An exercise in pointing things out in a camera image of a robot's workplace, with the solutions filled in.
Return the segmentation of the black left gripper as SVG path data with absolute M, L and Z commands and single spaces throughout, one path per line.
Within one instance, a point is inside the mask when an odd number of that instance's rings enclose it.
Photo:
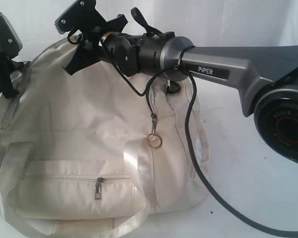
M 12 60 L 0 46 L 0 90 L 6 98 L 13 98 L 19 94 L 11 81 L 10 74 L 15 70 Z

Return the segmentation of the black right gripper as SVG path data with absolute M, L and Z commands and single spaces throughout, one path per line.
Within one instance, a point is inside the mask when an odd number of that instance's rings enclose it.
M 73 75 L 91 64 L 100 61 L 109 62 L 104 48 L 98 43 L 93 43 L 88 40 L 82 33 L 79 34 L 76 39 L 79 45 L 76 47 L 70 61 L 63 66 L 67 74 Z

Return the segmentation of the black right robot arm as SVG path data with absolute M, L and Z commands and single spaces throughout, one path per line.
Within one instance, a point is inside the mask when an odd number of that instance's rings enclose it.
M 187 73 L 236 89 L 242 113 L 253 116 L 264 141 L 298 163 L 298 45 L 276 47 L 196 47 L 172 32 L 155 36 L 108 32 L 79 37 L 64 66 L 68 74 L 99 61 L 127 77 L 137 73 L 182 81 Z

